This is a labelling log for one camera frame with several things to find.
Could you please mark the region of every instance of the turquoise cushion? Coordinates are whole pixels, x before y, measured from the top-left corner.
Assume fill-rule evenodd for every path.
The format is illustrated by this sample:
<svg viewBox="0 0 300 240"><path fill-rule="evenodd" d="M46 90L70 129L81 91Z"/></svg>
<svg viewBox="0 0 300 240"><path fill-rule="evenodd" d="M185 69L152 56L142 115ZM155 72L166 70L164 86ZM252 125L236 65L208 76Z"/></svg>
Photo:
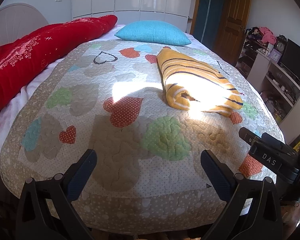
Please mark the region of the turquoise cushion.
<svg viewBox="0 0 300 240"><path fill-rule="evenodd" d="M162 21L133 22L123 27L114 36L125 41L153 42L174 46L191 44L180 29Z"/></svg>

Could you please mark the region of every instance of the black tv screen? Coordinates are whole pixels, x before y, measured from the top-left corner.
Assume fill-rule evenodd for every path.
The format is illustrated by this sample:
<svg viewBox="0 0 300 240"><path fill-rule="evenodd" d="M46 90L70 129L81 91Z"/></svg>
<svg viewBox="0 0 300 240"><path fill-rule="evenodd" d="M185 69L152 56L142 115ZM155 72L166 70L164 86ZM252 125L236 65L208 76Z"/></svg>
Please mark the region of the black tv screen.
<svg viewBox="0 0 300 240"><path fill-rule="evenodd" d="M288 68L300 80L300 46L288 40L286 50L280 63Z"/></svg>

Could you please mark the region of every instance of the wooden door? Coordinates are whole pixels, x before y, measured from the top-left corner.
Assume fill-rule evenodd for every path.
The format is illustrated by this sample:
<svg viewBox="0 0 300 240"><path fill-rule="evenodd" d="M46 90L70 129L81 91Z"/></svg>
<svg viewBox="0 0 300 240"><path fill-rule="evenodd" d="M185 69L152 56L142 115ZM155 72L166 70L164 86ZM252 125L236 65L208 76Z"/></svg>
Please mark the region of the wooden door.
<svg viewBox="0 0 300 240"><path fill-rule="evenodd" d="M242 50L251 0L225 0L214 52L235 66Z"/></svg>

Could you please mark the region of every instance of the heart-patterned quilt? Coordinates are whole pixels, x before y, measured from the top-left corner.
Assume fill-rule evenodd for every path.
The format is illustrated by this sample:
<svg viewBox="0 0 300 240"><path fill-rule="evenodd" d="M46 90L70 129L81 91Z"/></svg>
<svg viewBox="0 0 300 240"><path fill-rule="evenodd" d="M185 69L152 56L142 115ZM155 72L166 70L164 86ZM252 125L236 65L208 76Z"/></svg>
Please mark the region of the heart-patterned quilt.
<svg viewBox="0 0 300 240"><path fill-rule="evenodd" d="M169 46L219 70L243 100L229 117L171 108L156 60L163 47L95 41L69 53L21 110L2 147L7 188L20 196L26 178L64 173L94 149L97 166L73 206L90 227L134 235L214 222L225 203L200 164L207 148L234 173L275 179L238 136L247 127L283 140L260 96L210 50Z"/></svg>

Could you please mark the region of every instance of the yellow striped towel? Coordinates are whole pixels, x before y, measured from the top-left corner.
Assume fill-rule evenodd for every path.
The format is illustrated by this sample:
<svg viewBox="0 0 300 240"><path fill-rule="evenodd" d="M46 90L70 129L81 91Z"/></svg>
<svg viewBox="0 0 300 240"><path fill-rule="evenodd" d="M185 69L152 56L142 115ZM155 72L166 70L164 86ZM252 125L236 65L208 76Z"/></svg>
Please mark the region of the yellow striped towel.
<svg viewBox="0 0 300 240"><path fill-rule="evenodd" d="M243 103L239 92L209 64L164 48L157 56L171 107L229 116Z"/></svg>

